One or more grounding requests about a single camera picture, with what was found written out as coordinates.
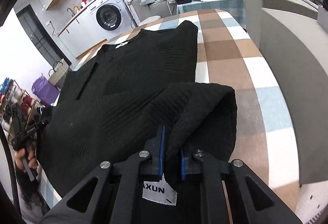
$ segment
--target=faucet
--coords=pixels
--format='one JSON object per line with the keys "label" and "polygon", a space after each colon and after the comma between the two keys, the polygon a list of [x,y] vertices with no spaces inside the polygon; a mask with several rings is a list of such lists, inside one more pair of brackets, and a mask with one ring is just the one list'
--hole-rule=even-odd
{"label": "faucet", "polygon": [[70,10],[72,12],[72,17],[74,17],[75,13],[70,8],[67,9],[67,12],[68,12],[68,10]]}

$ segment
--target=washing machine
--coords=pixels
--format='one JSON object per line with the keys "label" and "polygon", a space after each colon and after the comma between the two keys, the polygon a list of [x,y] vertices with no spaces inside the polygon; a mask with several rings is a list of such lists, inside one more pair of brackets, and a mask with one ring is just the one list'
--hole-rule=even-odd
{"label": "washing machine", "polygon": [[124,0],[96,0],[86,10],[95,44],[137,26]]}

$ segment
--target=red shoe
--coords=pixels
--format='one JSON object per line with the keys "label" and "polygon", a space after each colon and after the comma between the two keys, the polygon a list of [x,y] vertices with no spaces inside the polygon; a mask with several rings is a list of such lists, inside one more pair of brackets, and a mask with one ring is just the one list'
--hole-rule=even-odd
{"label": "red shoe", "polygon": [[21,104],[21,110],[26,115],[29,115],[29,113],[31,112],[31,108],[24,103]]}
{"label": "red shoe", "polygon": [[33,103],[33,98],[30,97],[29,95],[27,95],[23,98],[23,103],[25,103],[26,105],[28,105],[30,107]]}

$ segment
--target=human hand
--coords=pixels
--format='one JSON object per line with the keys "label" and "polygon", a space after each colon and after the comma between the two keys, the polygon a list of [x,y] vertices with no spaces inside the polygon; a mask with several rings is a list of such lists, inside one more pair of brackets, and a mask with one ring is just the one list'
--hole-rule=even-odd
{"label": "human hand", "polygon": [[[26,173],[25,167],[23,165],[22,159],[25,157],[26,150],[21,149],[19,151],[15,152],[15,162],[16,166],[22,170],[24,173]],[[28,157],[27,157],[28,167],[32,169],[36,169],[39,165],[39,163],[36,160],[35,155],[35,146],[34,144],[30,144],[28,147]]]}

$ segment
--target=sofa armrest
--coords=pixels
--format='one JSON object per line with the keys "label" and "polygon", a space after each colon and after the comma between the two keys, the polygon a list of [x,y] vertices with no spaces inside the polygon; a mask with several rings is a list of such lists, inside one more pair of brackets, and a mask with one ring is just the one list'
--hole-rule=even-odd
{"label": "sofa armrest", "polygon": [[140,0],[132,0],[131,6],[136,11],[138,18],[141,22],[152,16],[149,6],[148,5],[142,6],[140,4]]}

